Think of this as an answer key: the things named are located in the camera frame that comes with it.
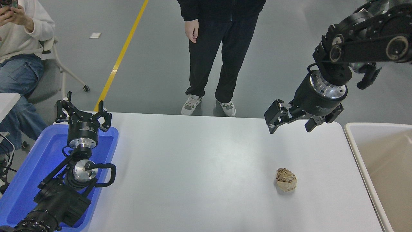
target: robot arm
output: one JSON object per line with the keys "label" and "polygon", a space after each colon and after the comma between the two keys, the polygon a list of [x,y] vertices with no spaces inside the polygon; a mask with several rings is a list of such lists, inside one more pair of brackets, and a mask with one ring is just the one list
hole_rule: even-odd
{"label": "robot arm", "polygon": [[[99,112],[91,114],[78,110],[67,98],[55,105],[56,122],[69,124],[67,146],[72,148],[66,158],[38,185],[39,193],[34,197],[37,206],[14,228],[1,226],[0,232],[52,232],[60,231],[60,223],[74,226],[85,213],[91,200],[87,198],[95,187],[111,185],[116,176],[116,166],[111,163],[94,163],[89,160],[92,149],[98,145],[98,129],[106,132],[110,128],[112,114],[99,103]],[[105,119],[100,124],[98,119]],[[111,170],[107,183],[97,183],[98,169]]]}
{"label": "robot arm", "polygon": [[277,99],[265,112],[270,133],[298,119],[308,119],[306,131],[333,122],[343,111],[346,84],[352,78],[349,67],[364,73],[360,89],[373,84],[380,72],[377,62],[412,61],[412,4],[405,3],[373,16],[367,11],[372,0],[339,24],[329,27],[315,48],[315,63],[308,67],[292,101]]}

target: white sweater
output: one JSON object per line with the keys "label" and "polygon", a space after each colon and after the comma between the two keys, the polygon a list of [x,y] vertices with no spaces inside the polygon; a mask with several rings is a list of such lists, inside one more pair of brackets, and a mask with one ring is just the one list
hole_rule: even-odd
{"label": "white sweater", "polygon": [[19,54],[36,54],[42,57],[39,41],[53,38],[54,21],[38,0],[19,0],[26,15],[33,19],[34,30],[29,33],[24,26],[7,23],[0,27],[0,63]]}

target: black jacket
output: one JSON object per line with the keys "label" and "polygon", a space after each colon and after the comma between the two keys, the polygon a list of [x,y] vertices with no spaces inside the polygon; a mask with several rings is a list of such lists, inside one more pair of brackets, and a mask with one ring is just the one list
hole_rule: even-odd
{"label": "black jacket", "polygon": [[183,19],[237,21],[257,15],[266,0],[178,0]]}

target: crumpled paper ball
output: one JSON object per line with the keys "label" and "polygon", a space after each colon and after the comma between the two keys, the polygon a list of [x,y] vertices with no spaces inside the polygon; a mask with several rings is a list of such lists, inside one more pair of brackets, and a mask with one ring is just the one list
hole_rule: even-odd
{"label": "crumpled paper ball", "polygon": [[276,174],[276,184],[285,192],[290,192],[296,188],[296,176],[286,168],[279,168]]}

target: jeans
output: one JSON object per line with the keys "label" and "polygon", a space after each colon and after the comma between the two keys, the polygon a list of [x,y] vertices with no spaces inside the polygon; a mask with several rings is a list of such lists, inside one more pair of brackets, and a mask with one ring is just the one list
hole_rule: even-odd
{"label": "jeans", "polygon": [[[20,94],[20,99],[0,122],[0,132],[10,133],[7,138],[15,149],[21,148],[21,132],[36,140],[47,127],[33,104],[24,97],[36,87],[42,75],[42,60],[34,54],[17,55],[0,63],[0,92]],[[12,151],[7,140],[3,140],[1,144]]]}

